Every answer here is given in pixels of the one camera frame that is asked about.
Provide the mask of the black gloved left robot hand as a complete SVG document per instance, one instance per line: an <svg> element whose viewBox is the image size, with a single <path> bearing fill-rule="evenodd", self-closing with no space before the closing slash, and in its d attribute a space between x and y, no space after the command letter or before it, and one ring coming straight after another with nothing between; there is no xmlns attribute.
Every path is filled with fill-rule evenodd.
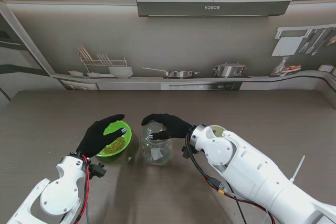
<svg viewBox="0 0 336 224"><path fill-rule="evenodd" d="M97 155L106 145L113 143L127 131L125 128L120 128L107 135L103 134L111 123L123 120L124 117L124 114L116 114L94 122L94 124L87 129L82 141L76 149L76 153L88 158Z"/></svg>

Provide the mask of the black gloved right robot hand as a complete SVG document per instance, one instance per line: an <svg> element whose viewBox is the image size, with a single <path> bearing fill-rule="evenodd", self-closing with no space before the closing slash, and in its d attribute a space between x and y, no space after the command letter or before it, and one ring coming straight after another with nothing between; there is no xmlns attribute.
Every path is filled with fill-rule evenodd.
<svg viewBox="0 0 336 224"><path fill-rule="evenodd" d="M170 114L150 114L146 116L141 125L145 126L151 121L161 123L166 129L158 133L151 133L149 139L151 140L167 140L170 138L185 138L193 127L188 122Z"/></svg>

